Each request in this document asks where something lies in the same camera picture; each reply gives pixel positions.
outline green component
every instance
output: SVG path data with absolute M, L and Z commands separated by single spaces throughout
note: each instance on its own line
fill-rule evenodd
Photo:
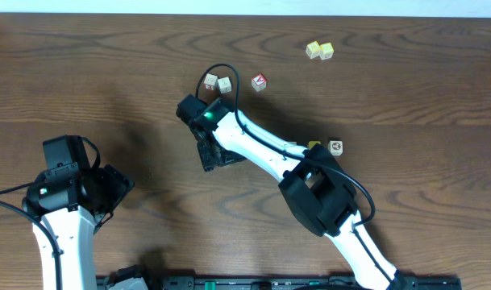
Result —
M 205 282 L 204 283 L 204 290 L 216 290 L 216 283 L 215 282 Z
M 211 118 L 213 118 L 213 113 L 211 113 L 211 112 L 205 112 L 204 113 L 204 117 L 206 117 L 208 119 L 211 119 Z

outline white cube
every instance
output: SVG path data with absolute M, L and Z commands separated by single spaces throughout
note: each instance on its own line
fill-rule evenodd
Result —
M 254 88 L 256 92 L 259 92 L 266 87 L 267 79 L 261 73 L 252 78 L 252 88 Z
M 214 90 L 217 80 L 217 76 L 208 73 L 206 74 L 206 79 L 204 80 L 204 86 L 206 87 L 206 89 Z
M 220 93 L 229 93 L 232 91 L 231 80 L 229 77 L 218 79 L 218 88 L 220 89 Z
M 320 46 L 320 59 L 321 60 L 327 60 L 330 59 L 333 56 L 333 52 L 335 50 L 333 49 L 333 46 L 331 43 L 325 43 Z
M 320 55 L 320 45 L 314 41 L 306 46 L 306 54 L 311 58 L 315 58 Z
M 327 145 L 327 149 L 331 152 L 333 156 L 340 156 L 343 152 L 342 141 L 330 141 Z

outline wood grain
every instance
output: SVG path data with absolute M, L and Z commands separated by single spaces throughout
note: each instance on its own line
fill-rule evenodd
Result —
M 309 60 L 313 40 L 333 58 Z M 45 169 L 42 141 L 84 135 L 137 182 L 95 236 L 99 275 L 350 271 L 255 165 L 202 170 L 174 113 L 217 62 L 240 71 L 261 126 L 344 141 L 339 162 L 371 191 L 369 232 L 398 268 L 491 289 L 491 19 L 0 14 L 0 189 Z M 40 272 L 31 226 L 0 209 L 0 288 L 40 289 Z

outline small cube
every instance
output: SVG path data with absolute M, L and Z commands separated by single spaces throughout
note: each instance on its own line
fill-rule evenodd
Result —
M 218 88 L 220 89 L 220 93 L 229 93 L 232 91 L 231 80 L 229 77 L 218 79 Z
M 325 43 L 320 46 L 320 59 L 321 60 L 327 60 L 333 56 L 333 52 L 335 50 L 333 49 L 333 46 L 331 43 Z
M 320 145 L 320 141 L 309 141 L 308 142 L 308 149 L 311 149 L 313 148 L 313 146 L 319 144 Z
M 266 87 L 267 79 L 261 73 L 252 78 L 252 88 L 254 88 L 256 92 L 259 92 Z
M 314 41 L 306 46 L 306 54 L 311 58 L 314 59 L 315 57 L 320 55 L 320 45 L 318 45 L 318 42 Z
M 217 76 L 208 73 L 206 74 L 206 79 L 204 80 L 204 86 L 206 87 L 206 89 L 214 90 L 217 80 Z
M 343 152 L 342 141 L 330 141 L 327 145 L 327 149 L 331 152 L 333 156 L 340 156 Z

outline white wall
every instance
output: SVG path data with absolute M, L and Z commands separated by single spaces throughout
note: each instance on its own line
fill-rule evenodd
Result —
M 0 12 L 491 18 L 491 0 L 0 0 Z

